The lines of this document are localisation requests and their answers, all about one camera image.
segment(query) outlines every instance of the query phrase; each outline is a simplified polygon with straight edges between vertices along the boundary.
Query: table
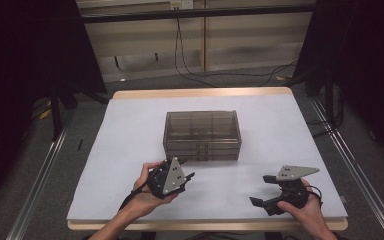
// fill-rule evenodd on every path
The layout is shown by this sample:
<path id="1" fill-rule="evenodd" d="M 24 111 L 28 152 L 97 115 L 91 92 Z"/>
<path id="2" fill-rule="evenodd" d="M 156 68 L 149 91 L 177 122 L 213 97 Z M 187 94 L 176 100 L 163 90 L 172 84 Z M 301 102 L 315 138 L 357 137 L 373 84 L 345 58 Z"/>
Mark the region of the table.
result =
<path id="1" fill-rule="evenodd" d="M 131 190 L 142 163 L 163 157 L 161 134 L 164 127 L 159 125 L 165 120 L 166 110 L 216 110 L 214 108 L 221 107 L 234 107 L 238 113 L 243 141 L 238 161 L 186 163 L 183 166 L 185 174 L 196 172 L 196 176 L 186 185 L 186 191 L 171 204 L 157 208 L 150 215 L 129 225 L 126 230 L 301 229 L 288 214 L 269 217 L 263 209 L 251 206 L 248 199 L 279 196 L 278 186 L 265 184 L 261 177 L 276 175 L 284 164 L 308 164 L 320 169 L 319 173 L 306 179 L 323 191 L 322 210 L 329 228 L 347 228 L 347 214 L 330 175 L 291 90 L 284 87 L 117 92 L 108 106 L 80 178 L 67 216 L 69 228 L 101 228 L 117 212 L 119 204 Z M 159 122 L 158 126 L 153 126 L 154 122 Z M 228 206 L 229 211 L 219 211 L 219 205 L 221 209 Z"/>

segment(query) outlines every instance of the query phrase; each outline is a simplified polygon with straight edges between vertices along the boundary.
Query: hand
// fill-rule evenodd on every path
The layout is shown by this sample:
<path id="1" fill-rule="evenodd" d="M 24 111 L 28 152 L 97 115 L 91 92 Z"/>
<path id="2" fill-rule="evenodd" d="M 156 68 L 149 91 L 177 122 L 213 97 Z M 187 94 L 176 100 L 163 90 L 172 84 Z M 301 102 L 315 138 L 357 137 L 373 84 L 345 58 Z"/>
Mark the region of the hand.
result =
<path id="1" fill-rule="evenodd" d="M 147 179 L 149 170 L 155 167 L 158 167 L 161 162 L 156 163 L 144 163 L 142 167 L 142 172 L 139 178 L 136 180 L 133 185 L 133 190 L 141 186 Z M 130 202 L 126 205 L 126 208 L 132 211 L 132 214 L 135 219 L 146 216 L 150 214 L 156 207 L 167 204 L 173 201 L 178 196 L 178 194 L 172 194 L 164 199 L 159 199 L 150 193 L 148 186 L 145 186 L 142 189 L 142 192 L 136 195 Z"/>
<path id="2" fill-rule="evenodd" d="M 301 179 L 304 186 L 309 186 L 309 183 Z M 316 196 L 310 194 L 307 204 L 299 209 L 285 201 L 278 202 L 277 206 L 285 212 L 291 214 L 305 231 L 311 235 L 313 239 L 335 239 L 335 235 L 329 230 L 326 225 L 326 221 L 323 217 L 320 201 Z"/>
<path id="3" fill-rule="evenodd" d="M 133 190 L 137 189 L 148 179 L 150 169 L 158 167 L 160 164 L 161 162 L 143 164 L 142 172 L 133 185 Z M 150 214 L 156 207 L 162 204 L 170 203 L 178 195 L 173 194 L 164 199 L 159 199 L 154 197 L 152 193 L 149 192 L 149 188 L 147 186 L 145 186 L 142 191 L 143 192 L 132 198 L 123 209 L 118 211 L 111 221 L 105 224 L 105 226 L 103 226 L 89 239 L 115 239 L 130 223 L 140 217 Z"/>

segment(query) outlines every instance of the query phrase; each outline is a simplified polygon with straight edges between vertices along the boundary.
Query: metal frame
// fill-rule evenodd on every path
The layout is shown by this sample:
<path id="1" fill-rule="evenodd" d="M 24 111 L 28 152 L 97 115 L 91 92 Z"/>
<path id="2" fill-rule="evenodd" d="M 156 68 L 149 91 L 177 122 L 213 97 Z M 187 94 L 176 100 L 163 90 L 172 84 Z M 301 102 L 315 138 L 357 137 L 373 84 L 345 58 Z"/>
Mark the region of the metal frame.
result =
<path id="1" fill-rule="evenodd" d="M 325 116 L 326 110 L 323 107 L 323 104 L 317 99 L 312 99 L 313 107 L 316 110 L 320 120 L 327 122 L 327 116 Z M 333 144 L 338 149 L 339 153 L 344 160 L 345 165 L 348 167 L 351 175 L 353 176 L 355 182 L 361 190 L 361 193 L 365 197 L 367 203 L 371 207 L 373 213 L 377 217 L 379 223 L 384 229 L 384 203 L 382 199 L 377 194 L 376 190 L 373 188 L 369 179 L 364 174 L 363 170 L 360 168 L 357 159 L 355 159 L 351 150 L 348 148 L 341 134 L 335 127 L 331 126 L 328 122 L 324 124 L 327 131 L 330 131 L 329 135 L 332 139 Z"/>
<path id="2" fill-rule="evenodd" d="M 64 142 L 68 127 L 71 125 L 74 112 L 75 109 L 68 111 L 68 116 L 65 121 L 65 127 L 62 129 L 61 134 L 58 136 L 58 138 L 54 142 L 52 142 L 49 152 L 46 155 L 45 161 L 43 162 L 42 168 L 40 169 L 39 174 L 37 175 L 36 180 L 30 190 L 29 196 L 24 202 L 23 208 L 18 213 L 17 218 L 14 224 L 12 225 L 11 230 L 9 231 L 9 234 L 6 238 L 7 240 L 23 239 L 27 227 L 30 223 L 30 220 L 33 217 L 33 213 L 36 209 L 37 203 L 39 202 L 40 195 L 42 194 L 42 191 L 45 188 L 45 184 L 52 170 L 52 166 Z"/>
<path id="3" fill-rule="evenodd" d="M 82 15 L 81 18 L 57 18 L 48 20 L 54 23 L 106 23 L 106 22 L 128 22 L 143 20 L 161 20 L 161 19 L 177 19 L 177 18 L 198 18 L 198 17 L 221 17 L 221 16 L 238 16 L 238 15 L 260 15 L 260 14 L 281 14 L 281 13 L 301 13 L 313 12 L 316 4 L 299 4 L 299 5 L 278 5 L 266 7 L 247 7 L 247 8 L 206 8 L 206 9 L 190 9 L 178 11 L 155 11 L 155 12 L 139 12 L 139 13 L 122 13 L 122 14 L 91 14 Z"/>

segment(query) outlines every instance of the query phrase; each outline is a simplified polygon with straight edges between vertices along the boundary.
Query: black cable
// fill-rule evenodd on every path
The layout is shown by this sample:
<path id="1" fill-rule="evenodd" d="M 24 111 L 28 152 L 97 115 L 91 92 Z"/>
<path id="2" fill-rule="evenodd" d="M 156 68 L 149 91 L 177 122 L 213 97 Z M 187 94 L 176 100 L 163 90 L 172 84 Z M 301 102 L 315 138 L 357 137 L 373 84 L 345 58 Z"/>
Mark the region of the black cable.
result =
<path id="1" fill-rule="evenodd" d="M 179 36 L 180 36 L 180 43 L 181 43 L 182 57 L 183 57 L 183 59 L 184 59 L 182 33 L 181 33 L 181 31 L 180 31 L 179 19 L 177 19 L 176 48 L 175 48 L 175 50 L 174 50 L 174 67 L 176 68 L 176 71 L 179 73 L 180 76 L 182 76 L 182 77 L 185 78 L 185 79 L 188 79 L 188 80 L 190 80 L 190 81 L 200 82 L 200 83 L 203 83 L 203 84 L 208 85 L 208 86 L 210 86 L 210 87 L 218 88 L 217 86 L 215 86 L 215 85 L 213 85 L 213 84 L 210 84 L 210 83 L 207 83 L 207 82 L 198 80 L 198 79 L 194 79 L 194 78 L 186 77 L 185 75 L 183 75 L 183 74 L 179 71 L 179 68 L 177 67 L 177 42 L 178 42 L 178 40 L 179 40 Z"/>
<path id="2" fill-rule="evenodd" d="M 146 184 L 148 184 L 149 179 L 151 179 L 155 176 L 155 174 L 158 172 L 158 169 L 160 167 L 161 167 L 161 165 L 157 167 L 156 171 L 154 171 L 150 176 L 148 176 L 148 178 L 146 179 L 146 181 L 144 183 L 142 183 L 142 185 L 140 185 L 138 188 L 136 188 L 135 190 L 132 190 L 130 192 L 130 194 L 124 199 L 123 203 L 121 204 L 121 206 L 118 210 L 123 209 L 130 202 L 130 200 L 132 200 L 139 193 L 142 193 L 142 189 L 146 186 Z"/>
<path id="3" fill-rule="evenodd" d="M 270 76 L 266 82 L 264 82 L 263 84 L 259 85 L 258 87 L 261 87 L 261 86 L 264 86 L 266 85 L 268 82 L 270 82 L 271 78 L 273 77 L 274 74 L 276 73 L 279 73 L 283 70 L 285 70 L 286 68 L 288 67 L 291 67 L 291 66 L 295 66 L 295 63 L 297 62 L 297 60 L 287 64 L 287 65 L 282 65 L 282 66 L 278 66 L 276 67 L 275 69 L 273 69 L 273 71 L 271 71 L 271 73 L 264 73 L 264 74 L 247 74 L 247 73 L 209 73 L 209 74 L 196 74 L 196 73 L 193 73 L 189 70 L 189 68 L 187 67 L 186 65 L 186 61 L 185 61 L 185 54 L 184 54 L 184 48 L 183 48 L 183 38 L 182 38 L 182 31 L 180 29 L 180 21 L 179 19 L 177 19 L 177 35 L 176 35 L 176 49 L 175 49 L 175 54 L 174 54 L 174 65 L 175 65 L 175 68 L 176 68 L 176 71 L 184 78 L 188 79 L 188 80 L 192 80 L 192 81 L 197 81 L 197 82 L 201 82 L 201 83 L 204 83 L 206 85 L 209 85 L 211 87 L 217 87 L 217 86 L 214 86 L 210 83 L 207 83 L 207 82 L 204 82 L 204 81 L 200 81 L 200 80 L 197 80 L 197 79 L 193 79 L 193 78 L 189 78 L 189 77 L 186 77 L 185 75 L 183 75 L 182 73 L 180 73 L 178 67 L 177 67 L 177 42 L 178 40 L 180 39 L 180 47 L 181 47 L 181 53 L 182 53 L 182 61 L 183 61 L 183 65 L 185 66 L 185 69 L 186 71 L 191 74 L 192 76 L 195 76 L 195 77 L 210 77 L 210 76 L 249 76 L 249 77 L 264 77 L 264 76 Z"/>
<path id="4" fill-rule="evenodd" d="M 312 192 L 312 191 L 307 191 L 307 193 L 316 196 L 316 198 L 317 198 L 317 199 L 319 200 L 319 202 L 320 202 L 320 207 L 321 207 L 321 206 L 323 205 L 323 202 L 322 202 L 322 191 L 320 191 L 320 189 L 317 188 L 317 187 L 315 187 L 315 186 L 311 186 L 311 185 L 310 185 L 310 186 L 306 186 L 306 187 L 314 188 L 314 189 L 316 189 L 316 190 L 319 192 L 319 194 L 317 194 L 317 193 Z"/>
<path id="5" fill-rule="evenodd" d="M 334 129 L 328 129 L 328 130 L 324 130 L 322 132 L 313 134 L 313 138 L 320 137 L 324 134 L 334 132 L 335 130 L 337 130 L 342 125 L 343 120 L 344 120 L 344 96 L 340 92 L 339 99 L 338 99 L 338 105 L 337 105 L 337 114 L 335 117 L 333 117 L 333 123 L 332 123 Z M 321 121 L 321 120 L 310 120 L 307 122 L 307 124 L 309 124 L 309 125 L 327 124 L 327 123 L 329 123 L 329 122 L 328 121 Z"/>

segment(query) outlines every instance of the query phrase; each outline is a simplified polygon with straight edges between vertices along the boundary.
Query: clear plastic box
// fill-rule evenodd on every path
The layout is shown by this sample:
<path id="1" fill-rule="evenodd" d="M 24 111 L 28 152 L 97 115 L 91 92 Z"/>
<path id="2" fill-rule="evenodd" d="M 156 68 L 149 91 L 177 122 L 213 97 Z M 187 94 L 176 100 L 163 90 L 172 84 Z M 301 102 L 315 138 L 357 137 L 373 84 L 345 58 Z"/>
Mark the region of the clear plastic box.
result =
<path id="1" fill-rule="evenodd" d="M 236 111 L 167 113 L 163 145 L 168 159 L 238 160 L 241 144 Z"/>

